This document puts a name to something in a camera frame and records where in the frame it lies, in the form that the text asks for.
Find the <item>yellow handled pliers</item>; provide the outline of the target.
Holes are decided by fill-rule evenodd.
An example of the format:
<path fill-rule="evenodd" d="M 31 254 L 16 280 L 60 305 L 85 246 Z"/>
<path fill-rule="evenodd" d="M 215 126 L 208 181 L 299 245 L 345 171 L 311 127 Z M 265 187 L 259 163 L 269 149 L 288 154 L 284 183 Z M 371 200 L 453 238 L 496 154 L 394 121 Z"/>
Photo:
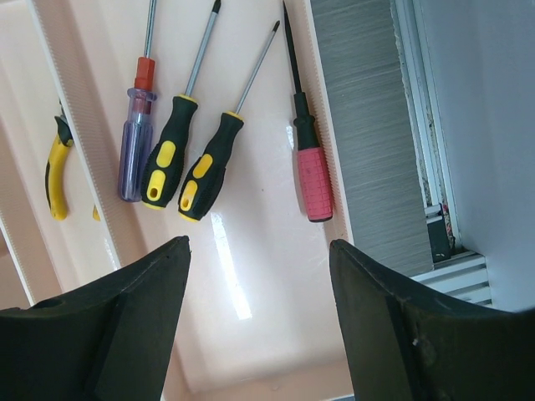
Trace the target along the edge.
<path fill-rule="evenodd" d="M 69 208 L 64 194 L 64 171 L 66 160 L 74 147 L 74 137 L 64 112 L 62 103 L 60 114 L 54 117 L 57 133 L 48 154 L 45 168 L 44 186 L 51 216 L 57 221 L 63 221 L 69 214 Z"/>

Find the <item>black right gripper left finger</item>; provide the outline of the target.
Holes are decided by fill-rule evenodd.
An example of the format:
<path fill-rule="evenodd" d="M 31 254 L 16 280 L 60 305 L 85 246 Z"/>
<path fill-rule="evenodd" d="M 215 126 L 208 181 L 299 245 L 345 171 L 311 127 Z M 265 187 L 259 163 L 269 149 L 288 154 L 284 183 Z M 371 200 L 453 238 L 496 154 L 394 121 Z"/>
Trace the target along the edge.
<path fill-rule="evenodd" d="M 188 236 L 128 266 L 1 311 L 3 400 L 158 400 L 191 264 Z"/>

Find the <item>yellow black stubby screwdriver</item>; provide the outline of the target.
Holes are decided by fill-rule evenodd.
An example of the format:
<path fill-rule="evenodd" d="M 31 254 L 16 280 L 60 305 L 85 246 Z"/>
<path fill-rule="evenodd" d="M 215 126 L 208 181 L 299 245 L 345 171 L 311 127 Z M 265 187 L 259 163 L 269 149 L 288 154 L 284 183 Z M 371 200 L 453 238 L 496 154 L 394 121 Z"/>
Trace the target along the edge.
<path fill-rule="evenodd" d="M 192 97 L 192 92 L 221 6 L 220 0 L 213 3 L 186 90 L 183 94 L 178 94 L 172 98 L 171 115 L 145 165 L 141 184 L 141 200 L 151 209 L 166 208 L 181 181 L 191 121 L 198 108 L 198 103 Z"/>

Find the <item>pink handled screwdriver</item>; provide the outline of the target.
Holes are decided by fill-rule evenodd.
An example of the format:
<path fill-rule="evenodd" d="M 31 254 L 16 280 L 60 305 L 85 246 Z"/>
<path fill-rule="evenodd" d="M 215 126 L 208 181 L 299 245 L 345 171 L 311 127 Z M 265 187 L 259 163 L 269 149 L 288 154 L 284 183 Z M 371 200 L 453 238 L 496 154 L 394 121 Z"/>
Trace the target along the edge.
<path fill-rule="evenodd" d="M 284 31 L 293 76 L 295 119 L 298 140 L 298 178 L 308 220 L 329 221 L 334 215 L 334 201 L 323 146 L 310 113 L 298 70 L 298 58 L 286 3 L 283 3 Z"/>

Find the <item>blue handled screwdriver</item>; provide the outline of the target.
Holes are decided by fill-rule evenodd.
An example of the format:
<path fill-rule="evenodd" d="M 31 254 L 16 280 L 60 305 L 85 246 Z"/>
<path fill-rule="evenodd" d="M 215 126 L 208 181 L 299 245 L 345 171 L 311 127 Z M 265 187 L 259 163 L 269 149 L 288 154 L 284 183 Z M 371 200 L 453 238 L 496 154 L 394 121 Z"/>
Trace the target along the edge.
<path fill-rule="evenodd" d="M 157 96 L 153 91 L 155 60 L 151 47 L 155 27 L 157 1 L 150 1 L 143 55 L 138 58 L 134 86 L 127 91 L 129 108 L 123 126 L 118 192 L 127 202 L 141 200 L 141 181 L 152 145 L 152 105 Z"/>

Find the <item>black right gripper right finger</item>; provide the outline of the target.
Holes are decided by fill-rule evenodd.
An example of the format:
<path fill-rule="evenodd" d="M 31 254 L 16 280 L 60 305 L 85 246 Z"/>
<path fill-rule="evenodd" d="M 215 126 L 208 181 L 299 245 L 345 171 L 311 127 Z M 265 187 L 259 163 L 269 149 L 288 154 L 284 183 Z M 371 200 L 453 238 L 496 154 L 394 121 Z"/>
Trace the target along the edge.
<path fill-rule="evenodd" d="M 533 399 L 533 310 L 450 297 L 343 240 L 329 269 L 358 400 Z"/>

